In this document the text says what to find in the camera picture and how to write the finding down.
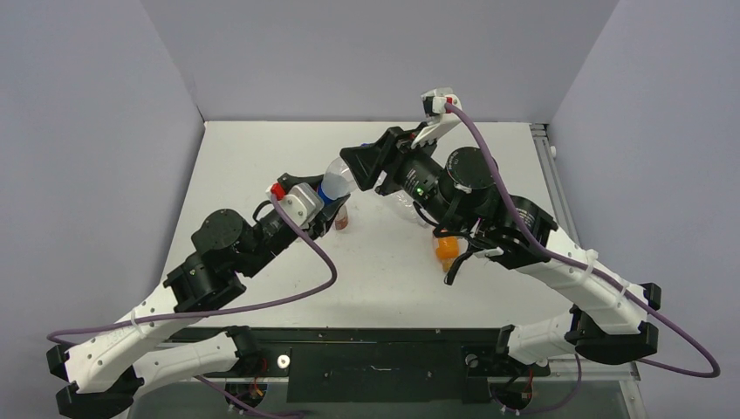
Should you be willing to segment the small bottle red label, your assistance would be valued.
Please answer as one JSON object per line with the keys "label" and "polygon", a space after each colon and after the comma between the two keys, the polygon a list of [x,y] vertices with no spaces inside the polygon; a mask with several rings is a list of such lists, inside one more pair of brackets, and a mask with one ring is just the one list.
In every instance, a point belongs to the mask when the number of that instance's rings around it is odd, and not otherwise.
{"label": "small bottle red label", "polygon": [[349,224],[349,214],[346,206],[339,208],[339,211],[334,218],[333,227],[336,231],[344,230]]}

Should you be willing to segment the Pepsi bottle blue label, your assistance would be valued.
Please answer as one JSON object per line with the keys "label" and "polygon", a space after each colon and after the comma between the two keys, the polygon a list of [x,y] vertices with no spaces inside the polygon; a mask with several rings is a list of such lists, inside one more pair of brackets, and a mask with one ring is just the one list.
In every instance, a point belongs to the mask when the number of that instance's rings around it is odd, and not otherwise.
{"label": "Pepsi bottle blue label", "polygon": [[327,167],[318,187],[318,194],[325,204],[350,195],[358,188],[348,164],[338,157]]}

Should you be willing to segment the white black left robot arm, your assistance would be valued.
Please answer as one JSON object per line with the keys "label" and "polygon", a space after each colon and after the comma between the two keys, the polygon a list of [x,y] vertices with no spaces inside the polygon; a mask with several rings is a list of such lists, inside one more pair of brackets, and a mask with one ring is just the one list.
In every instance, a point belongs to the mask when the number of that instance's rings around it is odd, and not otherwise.
{"label": "white black left robot arm", "polygon": [[267,363],[247,326],[164,349],[161,343],[200,319],[230,312],[243,278],[256,276],[294,241],[313,244],[329,230],[352,187],[337,175],[282,175],[268,192],[270,211],[247,221],[232,209],[207,216],[194,251],[116,324],[64,343],[51,334],[50,372],[65,381],[56,403],[67,418],[111,418],[154,389],[196,375],[262,373]]}

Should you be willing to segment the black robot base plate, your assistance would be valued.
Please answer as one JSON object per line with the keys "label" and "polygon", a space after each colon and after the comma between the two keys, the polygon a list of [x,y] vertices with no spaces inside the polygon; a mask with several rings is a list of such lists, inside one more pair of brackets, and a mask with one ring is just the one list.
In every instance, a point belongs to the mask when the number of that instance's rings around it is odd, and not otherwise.
{"label": "black robot base plate", "polygon": [[276,328],[250,331],[248,367],[212,379],[284,383],[298,402],[486,403],[490,389],[515,390],[547,376],[503,353],[497,328]]}

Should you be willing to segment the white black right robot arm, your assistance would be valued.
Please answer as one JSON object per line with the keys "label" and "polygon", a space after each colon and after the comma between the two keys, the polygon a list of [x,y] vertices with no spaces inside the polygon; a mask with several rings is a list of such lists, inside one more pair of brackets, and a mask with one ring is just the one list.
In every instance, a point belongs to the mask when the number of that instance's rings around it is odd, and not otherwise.
{"label": "white black right robot arm", "polygon": [[618,279],[544,209],[503,192],[480,147],[457,148],[439,163],[435,144],[419,145],[420,136],[391,127],[373,143],[341,149],[339,158],[360,190],[404,192],[433,218],[438,237],[466,240],[467,257],[529,275],[572,304],[552,319],[504,327],[491,351],[499,370],[565,354],[620,365],[657,352],[659,331],[648,313],[660,306],[658,285]]}

